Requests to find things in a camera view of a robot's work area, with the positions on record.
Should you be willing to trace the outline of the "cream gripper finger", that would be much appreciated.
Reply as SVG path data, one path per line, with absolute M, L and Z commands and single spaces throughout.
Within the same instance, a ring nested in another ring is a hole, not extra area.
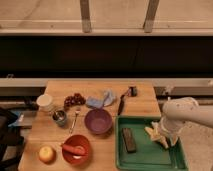
M 170 137 L 170 143 L 171 143 L 171 146 L 175 146 L 175 144 L 177 143 L 177 141 L 178 141 L 178 135 L 172 135 L 171 137 Z
M 166 137 L 161 135 L 158 131 L 158 123 L 152 122 L 151 127 L 145 127 L 145 131 L 149 134 L 152 141 L 159 142 L 165 149 L 168 149 Z

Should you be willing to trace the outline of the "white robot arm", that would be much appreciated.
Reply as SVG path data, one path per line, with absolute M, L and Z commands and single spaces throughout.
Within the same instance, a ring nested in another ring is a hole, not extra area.
M 152 141 L 168 149 L 169 144 L 176 145 L 187 121 L 213 128 L 213 106 L 201 106 L 192 97 L 170 99 L 162 106 L 160 121 L 152 121 L 145 131 Z

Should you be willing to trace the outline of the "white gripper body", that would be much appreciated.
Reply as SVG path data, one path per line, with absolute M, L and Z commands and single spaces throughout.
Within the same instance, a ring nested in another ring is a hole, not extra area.
M 182 127 L 182 121 L 168 119 L 166 116 L 163 116 L 159 121 L 158 130 L 162 135 L 173 138 L 180 133 Z

